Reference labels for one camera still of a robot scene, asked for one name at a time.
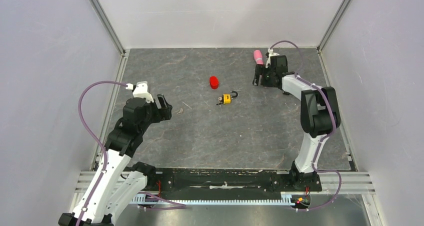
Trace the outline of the pink pen-shaped stick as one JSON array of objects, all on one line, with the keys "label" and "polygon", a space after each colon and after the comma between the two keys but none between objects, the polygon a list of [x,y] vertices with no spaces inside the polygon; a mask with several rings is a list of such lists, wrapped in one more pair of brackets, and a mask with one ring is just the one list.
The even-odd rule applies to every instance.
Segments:
[{"label": "pink pen-shaped stick", "polygon": [[260,50],[257,49],[253,52],[253,59],[257,65],[264,65],[263,54]]}]

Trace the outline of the yellow black padlock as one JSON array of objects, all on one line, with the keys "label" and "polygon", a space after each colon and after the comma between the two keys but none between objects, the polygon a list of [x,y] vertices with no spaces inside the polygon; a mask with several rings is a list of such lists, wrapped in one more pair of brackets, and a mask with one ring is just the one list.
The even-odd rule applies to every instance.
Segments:
[{"label": "yellow black padlock", "polygon": [[238,92],[232,90],[230,93],[223,93],[221,96],[223,98],[223,105],[228,105],[232,102],[234,98],[238,97]]}]

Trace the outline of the metal key bunch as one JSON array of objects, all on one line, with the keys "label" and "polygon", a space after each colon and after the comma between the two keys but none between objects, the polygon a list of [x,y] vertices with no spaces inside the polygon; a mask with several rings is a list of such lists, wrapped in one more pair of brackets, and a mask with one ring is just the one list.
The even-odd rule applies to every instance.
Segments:
[{"label": "metal key bunch", "polygon": [[217,106],[218,105],[222,105],[224,103],[224,100],[223,100],[223,98],[222,97],[218,97],[218,99],[217,99]]}]

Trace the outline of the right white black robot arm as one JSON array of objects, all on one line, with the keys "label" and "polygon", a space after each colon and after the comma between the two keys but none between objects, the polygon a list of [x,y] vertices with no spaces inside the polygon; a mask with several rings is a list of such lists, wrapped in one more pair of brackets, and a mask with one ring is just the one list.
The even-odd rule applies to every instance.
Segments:
[{"label": "right white black robot arm", "polygon": [[260,50],[253,52],[253,85],[278,88],[300,101],[300,125],[304,132],[301,149],[289,171],[289,185],[302,190],[318,181],[317,162],[328,138],[340,126],[337,94],[333,87],[321,87],[288,70],[286,56]]}]

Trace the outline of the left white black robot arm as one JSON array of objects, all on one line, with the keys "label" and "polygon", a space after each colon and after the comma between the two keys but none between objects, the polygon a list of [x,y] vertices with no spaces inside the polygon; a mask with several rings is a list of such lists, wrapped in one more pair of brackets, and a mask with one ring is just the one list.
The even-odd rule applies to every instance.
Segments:
[{"label": "left white black robot arm", "polygon": [[162,94],[148,101],[132,97],[122,108],[122,117],[107,136],[105,156],[85,194],[72,212],[63,213],[60,226],[114,226],[130,201],[142,189],[151,190],[157,184],[154,166],[136,163],[124,183],[116,187],[143,136],[151,124],[172,118],[172,105]]}]

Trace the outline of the red cylindrical cap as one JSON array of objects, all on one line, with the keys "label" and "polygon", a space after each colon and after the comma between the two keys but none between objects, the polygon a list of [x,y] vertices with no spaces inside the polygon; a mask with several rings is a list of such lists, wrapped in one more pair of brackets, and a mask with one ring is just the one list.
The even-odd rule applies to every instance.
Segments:
[{"label": "red cylindrical cap", "polygon": [[220,81],[216,76],[211,76],[209,78],[209,85],[213,90],[216,90],[219,88]]}]

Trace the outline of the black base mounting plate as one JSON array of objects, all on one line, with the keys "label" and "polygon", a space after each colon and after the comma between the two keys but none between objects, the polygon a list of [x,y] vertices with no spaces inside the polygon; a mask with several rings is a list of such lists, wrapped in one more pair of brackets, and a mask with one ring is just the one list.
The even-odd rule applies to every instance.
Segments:
[{"label": "black base mounting plate", "polygon": [[278,200],[282,193],[322,189],[317,173],[297,177],[284,170],[157,167],[147,173],[144,191],[167,200]]}]

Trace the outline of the left aluminium frame rail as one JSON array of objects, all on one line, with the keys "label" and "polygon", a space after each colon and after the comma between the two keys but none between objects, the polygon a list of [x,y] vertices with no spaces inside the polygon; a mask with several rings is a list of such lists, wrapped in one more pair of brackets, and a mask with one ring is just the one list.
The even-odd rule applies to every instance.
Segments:
[{"label": "left aluminium frame rail", "polygon": [[[121,40],[119,39],[119,36],[114,29],[109,17],[107,16],[106,11],[104,10],[100,0],[89,0],[91,3],[94,11],[96,12],[100,22],[102,23],[103,27],[105,28],[107,34],[109,35],[113,45],[115,46],[118,55],[119,55],[119,64],[118,68],[115,72],[114,80],[120,82],[123,79],[124,71],[128,62],[128,57],[130,54],[130,50],[126,49],[124,45],[122,44]],[[98,138],[101,142],[103,142],[108,133],[108,126],[111,120],[111,116],[114,111],[115,103],[117,100],[119,94],[119,86],[113,84],[112,88],[110,89],[110,93],[108,94],[108,101],[107,101],[107,107],[104,113],[104,119],[102,122],[101,131],[99,133]]]}]

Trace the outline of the aluminium frame rail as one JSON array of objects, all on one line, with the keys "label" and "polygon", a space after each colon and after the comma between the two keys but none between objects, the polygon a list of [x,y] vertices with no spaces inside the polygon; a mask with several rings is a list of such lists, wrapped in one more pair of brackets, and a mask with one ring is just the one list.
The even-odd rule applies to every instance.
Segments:
[{"label": "aluminium frame rail", "polygon": [[[337,76],[335,71],[342,64],[343,56],[340,49],[336,49],[336,42],[338,37],[338,28],[344,19],[348,8],[354,0],[342,0],[337,10],[334,13],[325,33],[322,36],[316,50],[319,57],[320,65],[324,73],[325,81],[329,86],[337,86]],[[339,131],[343,138],[343,143],[346,151],[346,158],[348,159],[350,170],[357,171],[358,167],[355,159],[355,149],[352,146],[349,132],[346,128],[346,118],[343,115],[343,104],[340,103],[340,116],[341,125]]]},{"label": "aluminium frame rail", "polygon": [[[109,35],[113,45],[115,46],[118,55],[119,55],[119,64],[118,68],[115,72],[114,80],[120,82],[123,79],[124,71],[128,62],[128,57],[130,54],[130,50],[126,49],[124,45],[122,44],[121,40],[119,39],[119,36],[114,29],[109,17],[107,16],[106,11],[104,10],[100,0],[89,0],[91,3],[94,11],[96,12],[100,22],[102,23],[103,27],[105,28],[107,34]],[[101,131],[99,133],[98,138],[101,142],[103,142],[108,133],[108,126],[111,120],[111,116],[114,111],[115,103],[117,100],[119,94],[119,86],[113,84],[112,88],[110,89],[110,93],[108,94],[108,101],[107,101],[107,107],[104,113],[104,119],[102,122]]]}]

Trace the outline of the right aluminium frame rail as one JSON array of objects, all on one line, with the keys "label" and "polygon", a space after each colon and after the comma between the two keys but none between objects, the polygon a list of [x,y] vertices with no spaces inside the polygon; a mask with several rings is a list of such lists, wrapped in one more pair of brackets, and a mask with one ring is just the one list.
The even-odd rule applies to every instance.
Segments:
[{"label": "right aluminium frame rail", "polygon": [[[324,73],[325,81],[329,86],[337,86],[337,76],[335,71],[342,64],[343,56],[340,49],[336,49],[336,42],[338,37],[338,28],[344,19],[348,8],[354,0],[342,0],[337,10],[334,13],[325,33],[322,36],[316,50],[319,57],[320,65]],[[346,158],[348,159],[350,170],[357,171],[358,167],[355,159],[355,149],[352,146],[349,132],[346,128],[346,118],[343,115],[343,104],[340,103],[340,116],[341,125],[339,131],[343,138],[343,143],[346,151]]]}]

